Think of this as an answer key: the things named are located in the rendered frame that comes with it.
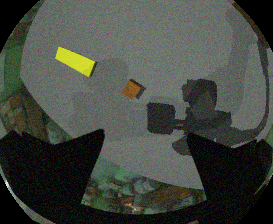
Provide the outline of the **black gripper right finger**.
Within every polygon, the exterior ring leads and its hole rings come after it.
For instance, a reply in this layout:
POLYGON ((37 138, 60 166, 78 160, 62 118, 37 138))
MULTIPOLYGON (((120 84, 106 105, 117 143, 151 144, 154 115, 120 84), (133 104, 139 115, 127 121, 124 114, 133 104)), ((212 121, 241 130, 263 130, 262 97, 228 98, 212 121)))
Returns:
POLYGON ((192 159, 195 160, 193 163, 196 164, 195 167, 199 171, 207 200, 209 200, 217 193, 221 193, 221 186, 226 183, 226 180, 230 179, 246 153, 256 147, 257 139, 248 141, 241 147, 229 148, 214 143, 207 137, 188 133, 187 143, 192 159))

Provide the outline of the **yellow flat bar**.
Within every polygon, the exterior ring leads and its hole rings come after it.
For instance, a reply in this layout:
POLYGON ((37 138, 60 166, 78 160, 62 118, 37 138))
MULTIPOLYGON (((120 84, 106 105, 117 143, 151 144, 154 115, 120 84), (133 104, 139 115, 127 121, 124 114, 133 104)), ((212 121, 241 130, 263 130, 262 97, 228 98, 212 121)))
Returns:
POLYGON ((73 52, 71 49, 58 48, 58 53, 56 53, 55 59, 61 61, 61 63, 68 64, 69 67, 76 69, 85 76, 91 77, 93 67, 95 67, 96 60, 93 61, 89 57, 80 55, 80 53, 73 52))

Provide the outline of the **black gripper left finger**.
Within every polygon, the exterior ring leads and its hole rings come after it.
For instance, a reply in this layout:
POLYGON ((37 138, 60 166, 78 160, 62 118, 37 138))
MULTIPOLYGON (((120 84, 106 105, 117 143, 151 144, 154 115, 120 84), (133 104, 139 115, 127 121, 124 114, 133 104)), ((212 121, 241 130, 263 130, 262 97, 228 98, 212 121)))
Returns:
MULTIPOLYGON (((47 164, 61 186, 67 190, 71 200, 83 200, 89 176, 104 144, 104 129, 85 133, 69 141, 48 144, 44 140, 22 132, 32 156, 47 164)), ((28 152, 28 153, 30 153, 28 152)))

